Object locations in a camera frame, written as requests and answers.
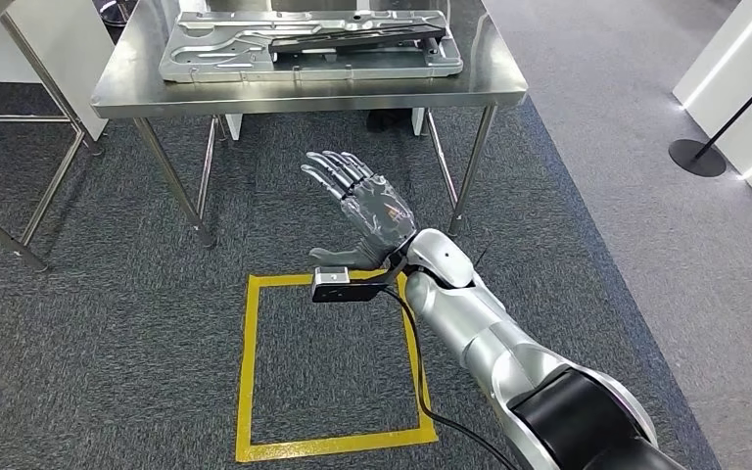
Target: robot finger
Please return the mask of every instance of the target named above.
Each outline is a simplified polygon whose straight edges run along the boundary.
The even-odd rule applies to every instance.
[[[353,162],[349,161],[348,159],[342,157],[341,155],[330,152],[328,150],[325,150],[324,152],[321,152],[321,154],[324,155],[324,157],[327,157],[328,159],[332,160],[336,163],[336,165],[340,166],[348,175],[351,176],[352,180],[356,183],[364,179],[364,174],[359,171]]]
[[[341,156],[352,162],[356,166],[356,168],[361,171],[361,174],[363,174],[365,178],[373,176],[373,170],[370,169],[370,167],[367,166],[367,164],[365,164],[363,161],[359,160],[357,156],[348,152],[342,152]]]
[[[306,157],[326,169],[342,185],[344,191],[350,190],[351,186],[353,186],[353,180],[327,157],[315,152],[307,152]]]
[[[324,186],[324,189],[326,189],[330,194],[332,194],[333,197],[336,198],[337,200],[341,201],[342,198],[345,197],[345,192],[339,189],[336,183],[334,183],[333,180],[328,178],[326,174],[322,173],[315,167],[310,166],[308,164],[302,164],[301,171],[312,176],[316,181],[318,181],[321,184],[321,186]]]

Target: black stanchion post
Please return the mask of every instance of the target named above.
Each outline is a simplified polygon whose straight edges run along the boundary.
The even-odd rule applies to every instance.
[[[719,176],[725,172],[727,164],[725,163],[725,157],[714,149],[713,146],[720,137],[728,130],[728,128],[742,116],[745,111],[752,105],[752,96],[748,98],[748,101],[739,108],[739,111],[733,115],[725,125],[722,126],[719,131],[711,137],[711,140],[707,144],[702,144],[699,141],[691,139],[679,139],[670,144],[668,152],[670,152],[670,158],[676,162],[676,165],[681,166],[683,169],[690,171],[693,174],[699,176]]]

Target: metal tray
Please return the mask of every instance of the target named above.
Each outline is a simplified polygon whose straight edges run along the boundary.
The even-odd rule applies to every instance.
[[[274,38],[354,31],[399,24],[444,27],[446,36],[379,49],[336,53],[270,54]],[[447,76],[462,59],[440,11],[182,13],[160,62],[164,80],[177,82],[358,80]]]

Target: black metal bar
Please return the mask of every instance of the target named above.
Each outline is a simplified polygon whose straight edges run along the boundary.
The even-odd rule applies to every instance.
[[[728,130],[728,128],[731,127],[733,125],[733,123],[736,122],[737,119],[739,119],[740,116],[742,116],[742,113],[745,113],[745,111],[747,111],[748,108],[751,107],[751,105],[752,105],[752,96],[748,99],[748,101],[745,102],[744,105],[742,105],[742,108],[739,108],[739,111],[737,111],[736,114],[733,115],[733,117],[731,117],[728,120],[728,122],[726,122],[725,125],[723,125],[722,128],[719,129],[719,131],[716,134],[714,134],[713,137],[711,137],[711,140],[709,140],[708,143],[705,144],[704,147],[702,147],[701,149],[699,149],[699,152],[697,152],[696,156],[693,157],[693,158],[695,160],[698,160],[703,155],[705,155],[705,152],[707,152],[708,149],[710,149],[711,147],[713,147],[713,145],[716,143],[716,141],[719,140],[720,137],[722,137],[722,134],[724,134],[725,131]]]

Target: stainless steel table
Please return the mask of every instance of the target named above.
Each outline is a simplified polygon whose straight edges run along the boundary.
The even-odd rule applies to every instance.
[[[463,72],[445,78],[351,81],[170,83],[158,66],[181,6],[187,11],[441,10],[464,61]],[[101,118],[133,118],[143,140],[161,164],[174,197],[206,246],[214,239],[202,222],[212,159],[207,148],[198,204],[190,202],[150,117],[211,115],[213,142],[219,115],[333,110],[424,108],[424,118],[454,207],[448,233],[455,235],[494,113],[517,105],[526,80],[480,0],[140,0],[91,98]],[[456,193],[429,108],[485,107],[467,173]]]
[[[7,13],[7,9],[10,7],[13,1],[14,0],[0,0],[0,23],[7,30],[8,34],[10,34],[11,39],[13,39],[13,42],[16,44],[16,46],[19,47],[19,50],[22,51],[22,54],[27,59],[30,66],[38,75],[42,85],[44,85],[45,90],[47,90],[54,103],[56,103],[56,106],[59,107],[59,110],[62,111],[62,115],[0,115],[0,122],[68,122],[75,132],[73,140],[68,148],[67,153],[65,154],[65,157],[62,159],[62,162],[60,163],[59,168],[56,170],[53,179],[42,195],[41,201],[36,207],[36,210],[30,217],[30,221],[27,223],[22,237],[19,240],[16,240],[0,226],[1,245],[3,245],[7,250],[13,252],[15,255],[22,258],[24,262],[29,264],[31,267],[35,268],[38,271],[43,271],[47,269],[47,264],[45,264],[44,261],[39,259],[36,255],[34,255],[30,250],[30,241],[35,234],[39,223],[44,217],[44,214],[50,207],[50,203],[53,201],[54,196],[56,196],[56,193],[59,191],[59,187],[62,185],[62,181],[65,179],[65,175],[67,174],[68,169],[71,167],[73,158],[75,157],[76,152],[79,150],[79,147],[81,145],[84,145],[93,155],[100,155],[102,153],[102,148],[91,137],[87,128],[82,123],[81,119],[79,119],[79,116],[76,114],[76,111],[73,110],[73,107],[68,102],[68,99],[62,93],[62,90],[59,89],[56,81],[50,75],[50,72],[48,72],[44,67],[41,59],[39,59],[32,46],[29,44],[29,42],[27,42],[27,39],[24,37],[22,32],[19,31],[19,28],[13,22],[13,19],[10,18],[10,14]]]

